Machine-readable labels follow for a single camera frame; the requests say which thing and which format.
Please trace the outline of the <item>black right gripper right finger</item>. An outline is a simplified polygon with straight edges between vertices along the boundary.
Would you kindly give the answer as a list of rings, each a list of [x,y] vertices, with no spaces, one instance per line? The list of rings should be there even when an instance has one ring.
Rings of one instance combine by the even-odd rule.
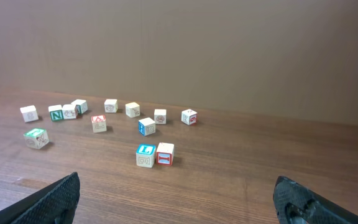
[[[280,224],[358,224],[358,215],[285,176],[277,178],[273,203]]]

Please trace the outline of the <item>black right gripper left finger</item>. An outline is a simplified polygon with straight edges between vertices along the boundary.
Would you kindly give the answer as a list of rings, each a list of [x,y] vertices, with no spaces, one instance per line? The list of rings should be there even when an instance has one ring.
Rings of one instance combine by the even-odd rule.
[[[80,199],[77,172],[0,211],[0,224],[71,224]]]

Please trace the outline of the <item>green J letter block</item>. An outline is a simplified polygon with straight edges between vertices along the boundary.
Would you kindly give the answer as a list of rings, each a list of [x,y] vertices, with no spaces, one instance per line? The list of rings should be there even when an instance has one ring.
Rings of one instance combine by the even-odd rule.
[[[41,149],[46,146],[50,140],[45,129],[34,128],[24,133],[26,146],[32,149]]]

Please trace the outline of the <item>red A letter block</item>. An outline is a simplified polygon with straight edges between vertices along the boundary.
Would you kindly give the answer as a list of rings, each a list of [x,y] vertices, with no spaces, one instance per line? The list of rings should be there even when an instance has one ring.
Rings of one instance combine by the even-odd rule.
[[[91,117],[91,123],[94,133],[100,133],[107,131],[106,117],[105,115],[96,115]]]

